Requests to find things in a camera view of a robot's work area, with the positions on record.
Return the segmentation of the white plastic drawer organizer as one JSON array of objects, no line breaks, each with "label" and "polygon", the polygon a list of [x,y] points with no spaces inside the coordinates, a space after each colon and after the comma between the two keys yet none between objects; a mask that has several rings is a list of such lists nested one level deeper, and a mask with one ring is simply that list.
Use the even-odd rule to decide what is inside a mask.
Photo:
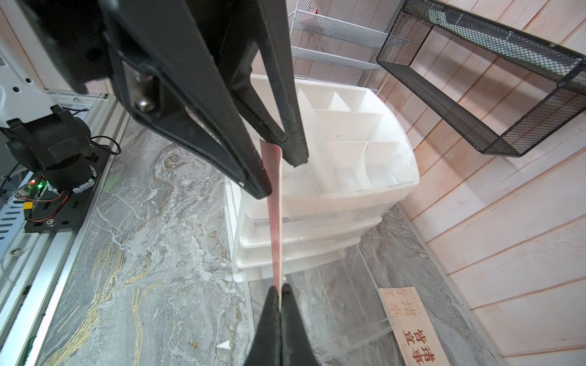
[{"label": "white plastic drawer organizer", "polygon": [[[308,163],[282,160],[282,271],[342,259],[420,181],[404,129],[368,88],[296,79]],[[224,179],[235,282],[273,277],[266,198]]]}]

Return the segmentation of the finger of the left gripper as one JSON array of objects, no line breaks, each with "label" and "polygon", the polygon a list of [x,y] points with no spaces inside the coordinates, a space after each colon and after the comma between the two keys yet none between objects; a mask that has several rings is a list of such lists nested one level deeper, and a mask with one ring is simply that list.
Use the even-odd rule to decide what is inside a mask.
[{"label": "finger of the left gripper", "polygon": [[[281,125],[270,116],[250,77],[260,52]],[[221,47],[219,70],[238,111],[268,143],[297,167],[309,152],[298,106],[285,1],[235,1]]]}]

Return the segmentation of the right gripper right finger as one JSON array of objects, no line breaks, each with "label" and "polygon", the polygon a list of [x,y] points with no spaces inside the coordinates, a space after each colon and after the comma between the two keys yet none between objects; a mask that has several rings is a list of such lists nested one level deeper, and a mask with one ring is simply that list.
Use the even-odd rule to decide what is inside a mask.
[{"label": "right gripper right finger", "polygon": [[318,366],[289,284],[282,286],[281,305],[281,365]]}]

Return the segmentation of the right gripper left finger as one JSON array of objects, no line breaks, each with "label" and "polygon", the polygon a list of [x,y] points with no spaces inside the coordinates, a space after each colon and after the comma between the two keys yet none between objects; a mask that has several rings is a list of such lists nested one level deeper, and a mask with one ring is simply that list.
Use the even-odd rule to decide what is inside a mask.
[{"label": "right gripper left finger", "polygon": [[277,366],[281,364],[281,314],[279,292],[275,286],[268,290],[256,335],[245,366]]}]

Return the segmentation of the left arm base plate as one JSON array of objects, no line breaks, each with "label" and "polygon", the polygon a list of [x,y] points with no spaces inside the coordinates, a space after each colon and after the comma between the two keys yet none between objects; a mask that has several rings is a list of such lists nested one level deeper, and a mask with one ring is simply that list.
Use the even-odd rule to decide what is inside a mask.
[{"label": "left arm base plate", "polygon": [[90,167],[92,177],[85,184],[72,190],[59,190],[41,173],[33,174],[32,178],[15,192],[15,199],[24,202],[24,231],[56,233],[79,229],[109,157],[119,152],[120,149],[113,150],[108,145],[93,143],[93,147],[82,154],[83,161]]}]

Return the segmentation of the beige postcard red text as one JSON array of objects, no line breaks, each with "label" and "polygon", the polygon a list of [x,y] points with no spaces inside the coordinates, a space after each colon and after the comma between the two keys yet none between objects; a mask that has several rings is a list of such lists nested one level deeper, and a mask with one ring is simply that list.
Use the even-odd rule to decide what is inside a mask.
[{"label": "beige postcard red text", "polygon": [[415,287],[379,288],[378,295],[406,365],[450,365]]}]

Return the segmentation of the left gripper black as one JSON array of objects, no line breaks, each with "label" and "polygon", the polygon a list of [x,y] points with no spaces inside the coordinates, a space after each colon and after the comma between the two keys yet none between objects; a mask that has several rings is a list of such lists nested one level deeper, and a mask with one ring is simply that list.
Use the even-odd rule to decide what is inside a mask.
[{"label": "left gripper black", "polygon": [[256,43],[254,1],[20,1],[67,84],[110,79],[139,124],[257,199],[271,183],[228,90]]}]

